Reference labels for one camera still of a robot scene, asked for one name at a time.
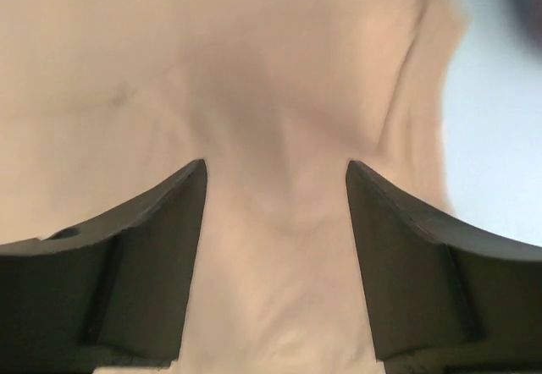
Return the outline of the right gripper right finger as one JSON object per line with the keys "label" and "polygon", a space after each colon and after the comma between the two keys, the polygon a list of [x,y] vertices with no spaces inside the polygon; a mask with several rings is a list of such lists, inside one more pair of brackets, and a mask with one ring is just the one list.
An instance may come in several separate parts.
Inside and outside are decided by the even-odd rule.
{"label": "right gripper right finger", "polygon": [[541,249],[475,228],[352,161],[346,189],[388,373],[538,373]]}

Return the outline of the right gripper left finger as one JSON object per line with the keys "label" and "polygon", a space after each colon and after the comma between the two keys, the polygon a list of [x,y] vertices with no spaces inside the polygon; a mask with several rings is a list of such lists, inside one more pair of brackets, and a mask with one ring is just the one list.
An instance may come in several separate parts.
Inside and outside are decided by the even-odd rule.
{"label": "right gripper left finger", "polygon": [[206,163],[197,159],[83,223],[3,245],[2,372],[171,366],[206,193]]}

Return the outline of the beige t shirt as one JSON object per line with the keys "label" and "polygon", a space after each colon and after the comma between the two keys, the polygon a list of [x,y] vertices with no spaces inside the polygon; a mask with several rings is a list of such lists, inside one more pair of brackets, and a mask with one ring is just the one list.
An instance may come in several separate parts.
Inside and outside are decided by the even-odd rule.
{"label": "beige t shirt", "polygon": [[453,0],[1,0],[1,240],[207,161],[176,373],[379,373],[346,199],[446,209]]}

